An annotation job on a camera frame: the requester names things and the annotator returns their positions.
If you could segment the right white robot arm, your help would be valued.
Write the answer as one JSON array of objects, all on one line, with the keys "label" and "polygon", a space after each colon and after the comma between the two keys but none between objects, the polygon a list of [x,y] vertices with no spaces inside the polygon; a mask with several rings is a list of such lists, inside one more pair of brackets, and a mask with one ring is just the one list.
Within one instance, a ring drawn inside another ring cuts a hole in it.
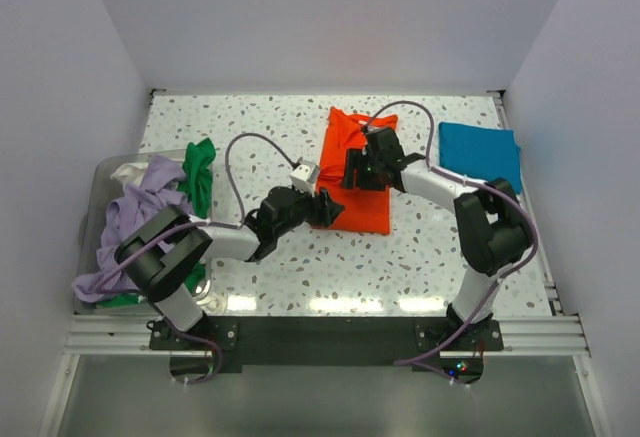
[{"label": "right white robot arm", "polygon": [[481,337],[479,324],[493,315],[501,281],[535,255],[534,224],[507,180],[470,179],[431,164],[418,153],[407,154],[389,127],[364,126],[362,133],[364,148],[347,151],[343,188],[394,188],[422,197],[455,217],[467,269],[457,296],[447,307],[446,338],[438,347],[450,344],[469,349]]}]

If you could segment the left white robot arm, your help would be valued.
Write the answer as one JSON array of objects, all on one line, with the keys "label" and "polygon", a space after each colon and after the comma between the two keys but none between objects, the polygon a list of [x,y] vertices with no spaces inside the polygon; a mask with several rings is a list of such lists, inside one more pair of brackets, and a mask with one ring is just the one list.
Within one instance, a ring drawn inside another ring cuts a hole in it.
[{"label": "left white robot arm", "polygon": [[167,321],[173,339],[196,349],[210,335],[207,314],[186,287],[197,263],[216,258],[259,262],[288,232],[303,224],[328,228],[344,210],[325,188],[311,194],[292,186],[272,188],[238,226],[168,206],[117,247],[115,260]]}]

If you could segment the orange t shirt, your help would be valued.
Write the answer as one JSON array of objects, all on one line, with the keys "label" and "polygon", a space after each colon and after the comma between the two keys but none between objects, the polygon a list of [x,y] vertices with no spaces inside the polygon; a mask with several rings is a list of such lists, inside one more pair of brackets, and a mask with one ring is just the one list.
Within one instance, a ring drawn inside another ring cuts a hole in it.
[{"label": "orange t shirt", "polygon": [[341,187],[347,151],[364,148],[366,139],[361,127],[368,120],[369,117],[363,114],[348,114],[336,107],[330,109],[316,188],[326,188],[331,199],[344,206],[344,210],[331,226],[332,229],[389,235],[390,191]]}]

